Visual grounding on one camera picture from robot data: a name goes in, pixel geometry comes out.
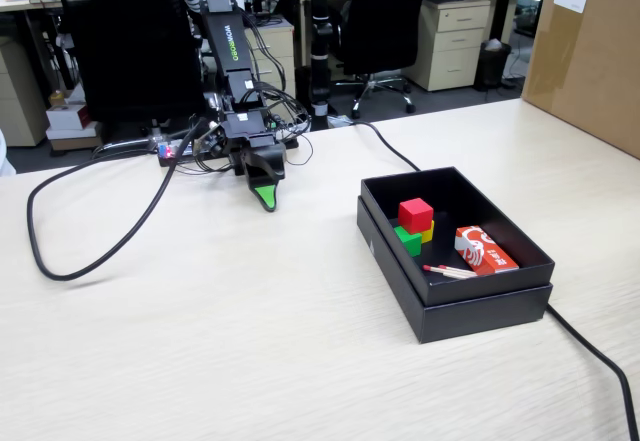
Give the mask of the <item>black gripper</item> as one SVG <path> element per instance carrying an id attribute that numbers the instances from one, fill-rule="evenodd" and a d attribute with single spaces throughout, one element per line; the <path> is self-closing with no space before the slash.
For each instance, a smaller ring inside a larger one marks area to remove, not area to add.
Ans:
<path id="1" fill-rule="evenodd" d="M 277 208 L 277 184 L 285 178 L 285 147 L 276 143 L 260 111 L 229 113 L 221 127 L 230 150 L 243 149 L 245 178 L 266 211 Z"/>

